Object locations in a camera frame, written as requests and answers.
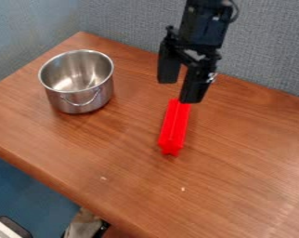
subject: stainless steel pot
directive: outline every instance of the stainless steel pot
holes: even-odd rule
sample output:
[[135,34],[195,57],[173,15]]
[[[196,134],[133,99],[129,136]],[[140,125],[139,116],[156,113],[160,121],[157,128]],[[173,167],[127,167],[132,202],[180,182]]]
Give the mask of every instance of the stainless steel pot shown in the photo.
[[115,64],[93,50],[75,50],[51,59],[39,72],[51,104],[67,113],[103,107],[113,94]]

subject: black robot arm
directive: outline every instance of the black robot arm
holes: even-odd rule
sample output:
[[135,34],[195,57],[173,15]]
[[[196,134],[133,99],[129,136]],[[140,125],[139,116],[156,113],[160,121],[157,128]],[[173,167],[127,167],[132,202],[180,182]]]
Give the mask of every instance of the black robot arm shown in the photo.
[[160,46],[157,79],[177,82],[181,64],[188,68],[180,95],[181,103],[199,103],[216,79],[217,51],[229,24],[237,19],[233,0],[187,0],[180,30],[167,27]]

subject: red block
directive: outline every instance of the red block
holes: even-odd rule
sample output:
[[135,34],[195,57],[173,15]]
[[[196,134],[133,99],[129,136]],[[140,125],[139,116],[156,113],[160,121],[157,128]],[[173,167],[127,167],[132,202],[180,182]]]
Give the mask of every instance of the red block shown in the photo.
[[183,104],[177,99],[169,101],[159,138],[163,154],[177,156],[180,149],[184,147],[189,112],[191,104]]

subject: wooden table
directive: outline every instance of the wooden table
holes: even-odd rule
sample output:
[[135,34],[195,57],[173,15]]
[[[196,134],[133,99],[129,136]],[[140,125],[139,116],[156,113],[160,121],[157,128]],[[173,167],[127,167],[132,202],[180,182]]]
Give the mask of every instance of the wooden table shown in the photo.
[[[69,115],[37,71],[83,48],[115,60],[115,97]],[[165,157],[156,141],[181,84],[157,84],[156,59],[88,33],[65,40],[0,83],[0,156],[135,237],[299,238],[299,98],[221,75],[180,157]]]

